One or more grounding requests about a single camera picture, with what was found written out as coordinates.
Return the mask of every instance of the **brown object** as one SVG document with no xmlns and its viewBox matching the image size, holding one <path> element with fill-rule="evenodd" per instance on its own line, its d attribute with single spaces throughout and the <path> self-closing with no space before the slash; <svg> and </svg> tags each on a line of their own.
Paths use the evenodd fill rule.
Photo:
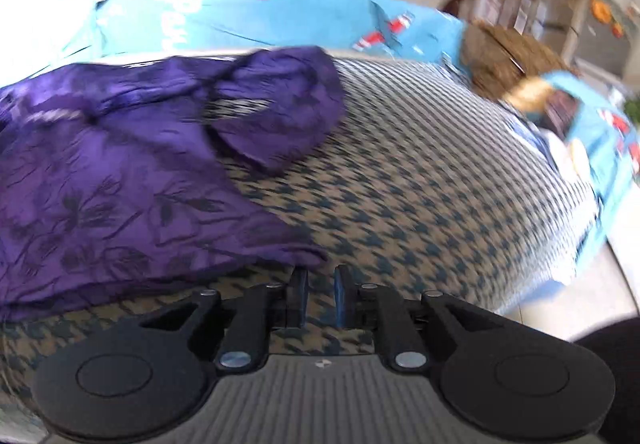
<svg viewBox="0 0 640 444">
<path fill-rule="evenodd" d="M 525 77 L 569 70 L 558 54 L 533 36 L 484 23 L 467 27 L 460 60 L 470 69 L 474 92 L 493 101 Z"/>
<path fill-rule="evenodd" d="M 460 16 L 460 8 L 464 1 L 465 0 L 446 0 L 438 10 L 458 18 Z"/>
</svg>

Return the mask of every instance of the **blue fabric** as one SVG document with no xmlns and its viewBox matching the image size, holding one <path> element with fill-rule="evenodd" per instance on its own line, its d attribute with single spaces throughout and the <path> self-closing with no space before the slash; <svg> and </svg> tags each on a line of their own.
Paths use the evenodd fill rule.
<svg viewBox="0 0 640 444">
<path fill-rule="evenodd" d="M 400 43 L 374 44 L 372 54 L 458 64 L 465 24 L 401 0 L 107 0 L 97 11 L 103 56 L 265 46 L 318 45 L 350 50 L 380 28 L 372 2 L 388 20 L 411 17 Z"/>
<path fill-rule="evenodd" d="M 596 226 L 578 252 L 577 268 L 580 271 L 591 263 L 606 242 L 620 203 L 633 182 L 632 160 L 626 148 L 638 141 L 638 132 L 632 128 L 624 139 L 625 149 L 621 153 L 618 149 L 620 132 L 607 124 L 598 111 L 610 110 L 625 117 L 623 112 L 569 72 L 552 72 L 545 79 L 555 88 L 564 90 L 582 102 L 567 139 L 578 138 L 584 144 L 589 156 L 594 193 L 601 202 Z"/>
</svg>

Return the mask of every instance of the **houndstooth cushion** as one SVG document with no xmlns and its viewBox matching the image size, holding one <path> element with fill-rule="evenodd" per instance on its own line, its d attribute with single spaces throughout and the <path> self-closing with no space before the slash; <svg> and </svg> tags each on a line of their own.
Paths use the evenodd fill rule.
<svg viewBox="0 0 640 444">
<path fill-rule="evenodd" d="M 277 178 L 225 161 L 245 196 L 310 230 L 332 257 L 312 276 L 306 328 L 274 334 L 272 351 L 371 350 L 367 333 L 331 327 L 338 263 L 351 264 L 357 281 L 389 284 L 407 297 L 436 288 L 498 312 L 553 272 L 572 271 L 596 212 L 593 193 L 564 182 L 514 138 L 504 120 L 510 112 L 433 66 L 336 64 L 348 114 L 312 156 Z M 212 285 L 230 297 L 286 278 L 286 270 L 252 268 Z M 20 398 L 31 407 L 33 369 L 59 346 L 189 293 L 5 325 L 5 405 Z"/>
</svg>

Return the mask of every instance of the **purple floral cloth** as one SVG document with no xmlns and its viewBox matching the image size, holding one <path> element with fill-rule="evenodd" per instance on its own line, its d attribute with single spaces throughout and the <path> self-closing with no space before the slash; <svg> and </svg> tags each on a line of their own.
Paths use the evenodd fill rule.
<svg viewBox="0 0 640 444">
<path fill-rule="evenodd" d="M 0 98 L 1 319 L 168 292 L 259 261 L 325 262 L 216 159 L 223 146 L 275 172 L 322 143 L 344 103 L 319 48 L 75 64 Z M 261 107 L 216 119 L 207 110 L 219 101 Z"/>
</svg>

